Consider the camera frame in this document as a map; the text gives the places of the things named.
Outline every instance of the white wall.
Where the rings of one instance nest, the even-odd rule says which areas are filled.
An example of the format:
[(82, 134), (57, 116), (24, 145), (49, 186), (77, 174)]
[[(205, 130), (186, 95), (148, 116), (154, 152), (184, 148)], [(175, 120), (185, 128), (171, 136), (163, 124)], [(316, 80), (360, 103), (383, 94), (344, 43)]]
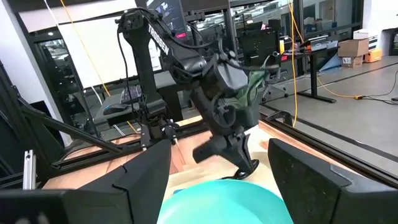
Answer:
[[(62, 121), (39, 66), (6, 0), (0, 2), (0, 59), (11, 82), (28, 103), (44, 101), (53, 118)], [(72, 140), (63, 135), (65, 144)]]
[(396, 0), (364, 0), (363, 29), (379, 35), (377, 47), (383, 55), (388, 55), (390, 34), (387, 29), (398, 27), (398, 1)]
[[(131, 9), (135, 6), (135, 0), (112, 0), (71, 6), (67, 5), (67, 8), (71, 18), (74, 21), (79, 21)], [(69, 18), (63, 7), (54, 7), (51, 8), (51, 10), (59, 23), (69, 22)], [(29, 32), (55, 27), (55, 22), (47, 9), (21, 12), (20, 15)]]

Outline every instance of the concrete floor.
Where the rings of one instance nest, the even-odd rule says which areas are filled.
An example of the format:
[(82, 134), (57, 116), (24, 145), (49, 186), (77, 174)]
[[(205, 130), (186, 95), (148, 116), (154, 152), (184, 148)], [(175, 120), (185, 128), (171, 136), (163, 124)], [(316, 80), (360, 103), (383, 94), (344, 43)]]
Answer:
[[(375, 69), (393, 63), (398, 63), (398, 57), (386, 57), (378, 63), (364, 64), (359, 68), (340, 68), (333, 72), (321, 74), (320, 78), (324, 83), (334, 82), (326, 87), (341, 95), (379, 95), (391, 90), (398, 65), (380, 70)], [(304, 80), (298, 90), (308, 89), (305, 85), (308, 85), (308, 83), (306, 84)], [(374, 147), (375, 151), (371, 152), (344, 142), (302, 123), (297, 123), (296, 128), (398, 176), (398, 149), (396, 148), (398, 106), (387, 105), (378, 101), (341, 98), (332, 95), (322, 87), (318, 88), (318, 94), (335, 98), (337, 102), (330, 104), (298, 96), (298, 117)], [(398, 97), (398, 88), (394, 89), (391, 94), (378, 98), (390, 100), (393, 97)], [(293, 96), (270, 101), (266, 105), (294, 114)], [(272, 112), (265, 108), (262, 110), (268, 114)]]

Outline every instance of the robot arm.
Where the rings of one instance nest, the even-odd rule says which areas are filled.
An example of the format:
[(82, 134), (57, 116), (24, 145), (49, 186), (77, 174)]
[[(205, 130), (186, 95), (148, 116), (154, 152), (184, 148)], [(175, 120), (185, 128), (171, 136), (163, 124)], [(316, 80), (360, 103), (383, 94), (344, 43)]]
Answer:
[(157, 11), (131, 9), (116, 23), (119, 24), (118, 33), (123, 33), (134, 52), (144, 95), (140, 102), (140, 108), (144, 110), (140, 120), (148, 125), (151, 137), (160, 138), (160, 127), (166, 114), (165, 102), (153, 88), (155, 81), (147, 47), (153, 39), (163, 56), (167, 57), (168, 69), (175, 82), (191, 90), (190, 98), (213, 134), (208, 142), (194, 150), (195, 161), (201, 162), (212, 155), (219, 155), (240, 170), (252, 173), (255, 168), (248, 153), (248, 136), (244, 130), (258, 124), (258, 118), (253, 118), (258, 111), (219, 104), (221, 99), (232, 98), (248, 86), (247, 75), (230, 65), (233, 63), (238, 66), (234, 54), (216, 54), (207, 63), (194, 50), (199, 49), (199, 46), (184, 45), (175, 39)]

